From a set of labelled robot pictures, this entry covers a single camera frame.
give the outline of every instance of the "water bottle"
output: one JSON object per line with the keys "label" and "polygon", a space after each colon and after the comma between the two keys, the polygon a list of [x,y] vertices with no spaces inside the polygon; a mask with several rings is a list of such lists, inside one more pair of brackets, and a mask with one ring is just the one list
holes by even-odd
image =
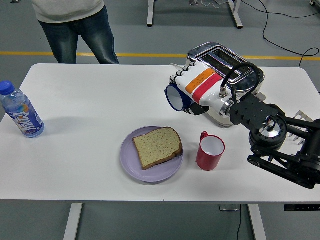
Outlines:
{"label": "water bottle", "polygon": [[24,136],[34,138],[44,131],[45,125],[29,98],[12,82],[0,82],[0,102]]}

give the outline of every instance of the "bottle label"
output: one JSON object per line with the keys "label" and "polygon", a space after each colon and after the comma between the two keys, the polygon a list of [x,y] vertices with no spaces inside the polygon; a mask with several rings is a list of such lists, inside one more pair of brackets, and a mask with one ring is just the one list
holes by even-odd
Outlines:
{"label": "bottle label", "polygon": [[32,106],[28,107],[23,104],[18,111],[7,113],[26,136],[35,134],[43,127],[42,120]]}

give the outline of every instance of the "toast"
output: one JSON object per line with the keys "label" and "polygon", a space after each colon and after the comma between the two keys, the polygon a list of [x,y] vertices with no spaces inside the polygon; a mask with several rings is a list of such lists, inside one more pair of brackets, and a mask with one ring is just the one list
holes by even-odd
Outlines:
{"label": "toast", "polygon": [[171,127],[162,127],[132,140],[143,170],[165,163],[183,151],[180,136]]}

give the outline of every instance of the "gray floor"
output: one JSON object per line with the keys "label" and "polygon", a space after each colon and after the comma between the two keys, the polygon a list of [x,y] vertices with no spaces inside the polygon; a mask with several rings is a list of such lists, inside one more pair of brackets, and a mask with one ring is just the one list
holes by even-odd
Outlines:
{"label": "gray floor", "polygon": [[[147,0],[105,0],[115,38],[116,53],[185,55],[189,50],[203,43],[218,42],[241,56],[251,56],[252,59],[249,61],[257,66],[299,66],[299,59],[258,59],[266,56],[299,57],[263,39],[265,13],[242,3],[239,15],[244,28],[237,29],[227,4],[216,9],[203,5],[189,6],[188,2],[188,0],[156,1],[153,27],[147,27]],[[245,2],[259,10],[264,10],[257,0],[245,0]],[[270,13],[299,17],[320,12],[320,6],[310,6],[309,0],[263,0],[262,2]],[[56,60],[53,56],[23,55],[51,51],[42,28],[37,22],[30,0],[21,0],[20,3],[1,0],[0,16],[0,81],[11,80],[19,87],[32,65],[56,63]],[[293,52],[303,54],[308,49],[319,48],[319,36],[320,14],[304,18],[291,18],[279,14],[268,16],[265,37]],[[78,52],[91,52],[81,38]],[[320,54],[315,57],[317,58],[313,60],[303,60],[301,67],[306,70],[315,87],[320,91],[318,77]],[[79,64],[98,64],[95,57],[91,56],[79,56],[77,61]],[[119,57],[119,61],[124,65],[171,63],[184,65],[186,59],[183,57]],[[4,111],[1,109],[0,119],[3,115]],[[152,227],[158,233],[158,239],[162,236],[167,236],[168,239],[236,239],[235,233],[239,224],[237,213],[221,216],[217,205],[211,204],[154,205],[155,203],[123,202],[86,204],[83,208],[77,238],[148,239],[148,236],[151,236],[149,231],[140,234],[141,232],[135,232],[135,230],[142,229],[143,224],[152,219]],[[317,225],[320,219],[319,212],[284,212],[283,208],[281,204],[260,206],[268,240],[319,239],[320,230]],[[68,202],[0,201],[0,240],[62,239],[69,209]],[[211,209],[215,215],[213,218],[210,214]],[[161,219],[165,216],[169,217],[169,223],[180,224],[176,225],[178,226],[176,229],[170,228],[168,224],[157,222],[157,216]],[[192,223],[195,225],[188,225],[190,222],[185,218],[192,218]],[[251,239],[248,219],[245,219],[239,239]],[[205,220],[210,225],[204,228],[198,227],[197,223]],[[135,228],[128,225],[130,222],[134,222]],[[223,231],[218,233],[217,226]]]}

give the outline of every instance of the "bottle cap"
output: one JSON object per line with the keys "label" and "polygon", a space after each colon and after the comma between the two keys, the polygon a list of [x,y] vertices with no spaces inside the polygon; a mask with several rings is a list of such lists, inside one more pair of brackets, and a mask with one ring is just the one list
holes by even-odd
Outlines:
{"label": "bottle cap", "polygon": [[0,94],[9,95],[15,90],[15,86],[10,81],[0,82]]}

